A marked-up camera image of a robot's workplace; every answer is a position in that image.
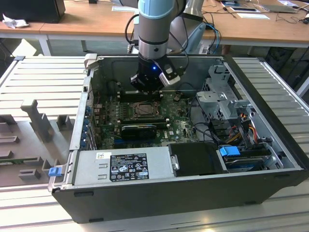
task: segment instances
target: blue cable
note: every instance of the blue cable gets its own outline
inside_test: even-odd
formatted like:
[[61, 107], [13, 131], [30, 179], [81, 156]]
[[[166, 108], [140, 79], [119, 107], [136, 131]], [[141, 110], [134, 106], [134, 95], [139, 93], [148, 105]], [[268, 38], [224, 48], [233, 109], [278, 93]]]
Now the blue cable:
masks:
[[213, 52], [213, 53], [215, 53], [215, 52], [217, 51], [217, 49], [218, 49], [218, 46], [219, 46], [219, 33], [218, 33], [217, 29], [215, 29], [212, 25], [210, 25], [210, 24], [208, 24], [208, 23], [206, 23], [206, 25], [209, 26], [211, 29], [213, 29], [214, 32], [216, 32], [216, 36], [217, 36], [217, 45], [216, 45], [216, 48], [215, 48], [215, 50], [214, 50], [214, 52]]

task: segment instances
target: computer case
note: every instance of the computer case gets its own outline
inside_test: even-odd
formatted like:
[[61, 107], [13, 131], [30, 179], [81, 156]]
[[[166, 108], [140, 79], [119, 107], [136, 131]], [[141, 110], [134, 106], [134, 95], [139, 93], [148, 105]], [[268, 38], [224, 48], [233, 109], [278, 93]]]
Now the computer case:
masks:
[[2, 0], [2, 14], [13, 19], [58, 23], [65, 12], [63, 0]]

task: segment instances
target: side panel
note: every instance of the side panel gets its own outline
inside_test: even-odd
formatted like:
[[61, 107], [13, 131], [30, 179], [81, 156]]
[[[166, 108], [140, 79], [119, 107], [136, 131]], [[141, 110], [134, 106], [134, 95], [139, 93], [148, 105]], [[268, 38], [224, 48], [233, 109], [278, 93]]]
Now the side panel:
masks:
[[83, 190], [56, 190], [77, 223], [140, 218], [262, 203], [303, 171]]

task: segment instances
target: desk surface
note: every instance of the desk surface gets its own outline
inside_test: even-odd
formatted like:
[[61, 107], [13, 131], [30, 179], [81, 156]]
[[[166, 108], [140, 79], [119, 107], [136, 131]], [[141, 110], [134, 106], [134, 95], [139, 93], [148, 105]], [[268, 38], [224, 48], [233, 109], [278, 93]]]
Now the desk surface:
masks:
[[[276, 0], [260, 0], [260, 3], [279, 4]], [[114, 12], [112, 3], [99, 2], [88, 4], [88, 1], [65, 1], [66, 13], [58, 24], [30, 23], [30, 27], [10, 29], [0, 24], [0, 33], [40, 33], [60, 35], [90, 35], [90, 36], [124, 36], [127, 21], [132, 12]], [[244, 19], [234, 14], [226, 14], [222, 5], [216, 0], [205, 1], [204, 11], [213, 12], [216, 28], [222, 34], [222, 40], [254, 41], [254, 42], [283, 42], [283, 43], [309, 43], [309, 25], [302, 22], [290, 24], [284, 20], [276, 22], [277, 13], [266, 13], [270, 20]], [[280, 13], [280, 17], [292, 21], [291, 16], [299, 19], [305, 16], [304, 11], [296, 14]], [[205, 14], [211, 22], [210, 14]], [[213, 39], [213, 31], [206, 31], [203, 39]]]
[[[281, 3], [276, 0], [260, 0], [265, 4], [277, 4]], [[301, 2], [295, 1], [299, 6], [303, 5]], [[216, 12], [222, 9], [221, 3], [216, 0], [208, 0], [204, 3], [203, 10], [207, 12]], [[297, 24], [291, 24], [284, 20], [276, 22], [277, 13], [266, 13], [265, 15], [269, 19], [249, 19], [240, 18], [237, 14], [212, 14], [216, 28], [221, 32], [223, 40], [238, 40], [238, 41], [276, 41], [276, 42], [296, 42], [296, 43], [308, 43], [309, 42], [309, 25], [302, 22]], [[290, 17], [294, 16], [299, 19], [304, 18], [306, 13], [299, 11], [296, 14], [284, 14], [279, 13], [279, 16], [285, 18], [288, 21], [293, 21]], [[205, 14], [208, 22], [211, 22], [210, 14]], [[204, 33], [204, 39], [213, 39], [213, 32], [206, 31]]]
[[[112, 11], [114, 4], [65, 1], [66, 12], [58, 24], [45, 23], [41, 34], [124, 36], [132, 12]], [[133, 30], [133, 22], [128, 31]]]
[[30, 22], [29, 27], [23, 28], [8, 28], [4, 23], [0, 22], [0, 33], [28, 33], [28, 34], [39, 34], [41, 27], [44, 23]]

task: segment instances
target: cable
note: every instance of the cable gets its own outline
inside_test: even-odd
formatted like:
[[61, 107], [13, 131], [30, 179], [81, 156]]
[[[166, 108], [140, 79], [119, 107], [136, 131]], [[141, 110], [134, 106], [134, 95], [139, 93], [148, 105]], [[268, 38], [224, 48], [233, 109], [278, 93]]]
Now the cable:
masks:
[[181, 48], [180, 53], [181, 53], [181, 52], [184, 52], [184, 54], [185, 54], [185, 57], [186, 57], [186, 59], [187, 59], [187, 63], [186, 63], [186, 65], [185, 65], [185, 67], [183, 68], [183, 70], [186, 71], [187, 68], [188, 68], [188, 66], [189, 66], [189, 56], [188, 56], [188, 53], [185, 51], [185, 48], [184, 48], [184, 47], [181, 45], [181, 43], [176, 39], [176, 37], [173, 35], [173, 33], [172, 33], [172, 32], [169, 32], [169, 34], [170, 34], [171, 37], [173, 37], [173, 39], [179, 44], [179, 46], [180, 46], [180, 48]]
[[137, 16], [140, 16], [140, 14], [135, 14], [135, 15], [133, 15], [133, 16], [129, 19], [129, 21], [127, 22], [127, 24], [126, 24], [126, 28], [125, 28], [125, 38], [126, 38], [126, 41], [127, 41], [129, 44], [133, 43], [133, 41], [132, 41], [132, 40], [129, 40], [129, 38], [128, 38], [128, 36], [127, 36], [127, 29], [128, 29], [128, 27], [129, 27], [131, 21], [132, 21], [134, 18], [136, 18]]
[[[197, 100], [197, 97], [196, 97], [196, 96], [192, 99], [192, 101], [191, 101], [191, 106], [190, 106], [190, 109], [189, 109], [189, 111], [188, 111], [188, 119], [189, 119], [190, 124], [193, 125], [193, 127], [194, 127], [198, 132], [200, 132], [200, 133], [202, 133], [203, 135], [206, 135], [206, 136], [210, 137], [211, 139], [213, 139], [218, 145], [220, 145], [220, 144], [226, 144], [224, 141], [222, 141], [221, 139], [219, 139], [218, 136], [216, 136], [216, 135], [213, 134], [212, 132], [211, 132], [211, 134], [209, 135], [209, 134], [203, 132], [202, 130], [200, 130], [199, 128], [196, 128], [196, 127], [195, 127], [195, 126], [198, 125], [198, 124], [204, 124], [205, 126], [208, 126], [208, 127], [209, 127], [209, 124], [206, 123], [206, 122], [205, 122], [205, 123], [200, 123], [200, 122], [199, 122], [199, 123], [193, 124], [193, 122], [192, 122], [192, 120], [191, 120], [191, 110], [192, 110], [193, 102], [194, 102], [195, 100]], [[200, 109], [202, 110], [202, 113], [205, 115], [206, 113], [205, 113], [205, 111], [203, 110], [203, 108], [201, 107], [201, 105], [199, 104], [198, 101], [197, 101], [197, 103], [198, 103]]]
[[182, 83], [178, 86], [177, 91], [179, 91], [179, 90], [180, 90], [180, 87], [183, 86], [183, 85], [189, 85], [192, 89], [194, 89], [196, 92], [198, 92], [198, 90], [197, 90], [196, 88], [194, 88], [193, 85], [190, 84], [189, 82], [182, 82]]
[[295, 17], [295, 16], [290, 17], [290, 19], [292, 19], [293, 21], [290, 22], [289, 20], [287, 20], [287, 19], [285, 19], [285, 18], [282, 18], [281, 16], [279, 16], [279, 13], [277, 13], [277, 15], [276, 15], [276, 22], [277, 22], [277, 21], [280, 21], [280, 20], [284, 20], [284, 21], [287, 22], [287, 23], [297, 24], [299, 21], [302, 21], [301, 19], [299, 19], [299, 18], [297, 18], [297, 17]]
[[187, 37], [187, 43], [186, 43], [186, 45], [184, 46], [183, 49], [186, 50], [188, 45], [189, 45], [189, 37], [188, 37], [188, 31], [187, 31], [187, 27], [185, 25], [184, 19], [183, 19], [183, 27], [184, 27], [184, 30], [185, 30], [185, 35]]
[[[208, 23], [208, 22], [207, 22], [207, 19], [206, 19], [205, 16], [204, 16], [204, 14], [210, 14], [210, 15], [211, 15], [212, 24], [213, 24], [213, 26], [215, 27], [212, 14], [209, 13], [209, 12], [204, 12], [204, 13], [203, 13], [203, 18], [204, 18], [204, 20], [206, 21], [206, 23]], [[212, 48], [212, 46], [214, 45], [214, 42], [215, 42], [216, 39], [217, 39], [217, 33], [215, 33], [215, 31], [214, 31], [213, 33], [214, 33], [214, 38], [213, 38], [213, 41], [212, 41], [211, 45], [209, 46], [209, 50]]]

